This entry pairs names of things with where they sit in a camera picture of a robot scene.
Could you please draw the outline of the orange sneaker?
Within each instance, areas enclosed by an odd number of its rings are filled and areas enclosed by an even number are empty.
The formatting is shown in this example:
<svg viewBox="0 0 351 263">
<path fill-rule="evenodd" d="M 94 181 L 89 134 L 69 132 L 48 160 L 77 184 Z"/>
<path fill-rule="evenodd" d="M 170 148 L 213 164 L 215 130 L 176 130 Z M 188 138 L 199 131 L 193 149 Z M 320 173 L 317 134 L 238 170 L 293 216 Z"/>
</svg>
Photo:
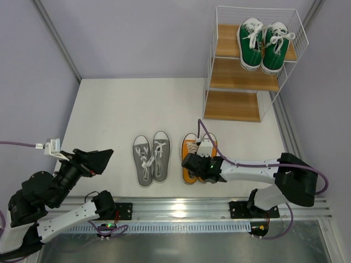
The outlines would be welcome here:
<svg viewBox="0 0 351 263">
<path fill-rule="evenodd" d="M 180 148 L 181 162 L 184 160 L 188 153 L 197 153 L 198 145 L 196 143 L 196 138 L 196 134 L 194 133 L 188 133 L 184 137 Z M 192 185 L 197 182 L 197 177 L 191 175 L 191 173 L 185 168 L 182 168 L 182 179 L 187 185 Z"/>
<path fill-rule="evenodd" d="M 204 134 L 203 136 L 197 136 L 196 141 L 198 141 L 198 139 L 210 139 L 213 144 L 212 157 L 200 157 L 197 154 L 195 154 L 196 157 L 199 159 L 199 168 L 196 172 L 196 175 L 198 177 L 198 181 L 205 184 L 208 182 L 208 176 L 211 176 L 210 170 L 212 165 L 212 159 L 217 156 L 216 147 L 218 146 L 218 143 L 216 136 L 212 133 Z"/>
</svg>

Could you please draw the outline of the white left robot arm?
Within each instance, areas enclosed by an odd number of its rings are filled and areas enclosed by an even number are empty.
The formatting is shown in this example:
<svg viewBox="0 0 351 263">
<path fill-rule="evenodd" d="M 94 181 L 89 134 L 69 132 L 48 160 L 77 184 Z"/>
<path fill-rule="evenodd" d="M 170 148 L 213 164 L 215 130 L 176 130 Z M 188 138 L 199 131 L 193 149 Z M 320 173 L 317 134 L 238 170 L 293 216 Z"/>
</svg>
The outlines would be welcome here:
<svg viewBox="0 0 351 263">
<path fill-rule="evenodd" d="M 116 206 L 111 193 L 104 190 L 75 210 L 44 219 L 49 209 L 60 208 L 80 178 L 102 174 L 113 153 L 112 149 L 60 151 L 53 155 L 61 164 L 58 171 L 54 174 L 39 171 L 23 182 L 8 203 L 7 222 L 1 229 L 1 261 L 34 254 L 51 239 L 82 222 L 111 218 Z"/>
</svg>

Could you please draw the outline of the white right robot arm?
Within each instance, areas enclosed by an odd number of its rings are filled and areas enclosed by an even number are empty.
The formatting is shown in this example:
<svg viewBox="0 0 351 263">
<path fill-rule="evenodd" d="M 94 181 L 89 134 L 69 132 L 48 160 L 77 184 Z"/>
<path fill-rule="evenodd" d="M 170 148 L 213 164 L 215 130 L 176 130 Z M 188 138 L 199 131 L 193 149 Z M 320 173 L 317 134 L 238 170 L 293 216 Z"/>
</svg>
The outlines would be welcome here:
<svg viewBox="0 0 351 263">
<path fill-rule="evenodd" d="M 251 191 L 247 209 L 253 218 L 264 218 L 268 211 L 284 203 L 312 207 L 318 174 L 311 166 L 291 153 L 262 162 L 236 163 L 223 157 L 201 157 L 189 153 L 182 167 L 212 184 L 231 181 L 266 183 L 266 188 Z"/>
</svg>

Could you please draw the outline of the green sneaker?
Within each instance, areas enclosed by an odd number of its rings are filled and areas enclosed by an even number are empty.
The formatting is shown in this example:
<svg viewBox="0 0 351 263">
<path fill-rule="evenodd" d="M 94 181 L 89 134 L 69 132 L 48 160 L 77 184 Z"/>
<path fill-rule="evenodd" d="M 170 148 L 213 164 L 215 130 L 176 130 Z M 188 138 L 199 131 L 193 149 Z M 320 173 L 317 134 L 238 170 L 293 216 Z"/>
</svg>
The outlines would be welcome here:
<svg viewBox="0 0 351 263">
<path fill-rule="evenodd" d="M 237 30 L 241 66 L 256 71 L 262 61 L 263 23 L 257 18 L 246 19 Z"/>
<path fill-rule="evenodd" d="M 264 56 L 261 61 L 261 69 L 268 75 L 278 74 L 284 64 L 284 59 L 291 41 L 296 34 L 289 32 L 282 22 L 274 22 L 265 27 L 263 31 Z"/>
</svg>

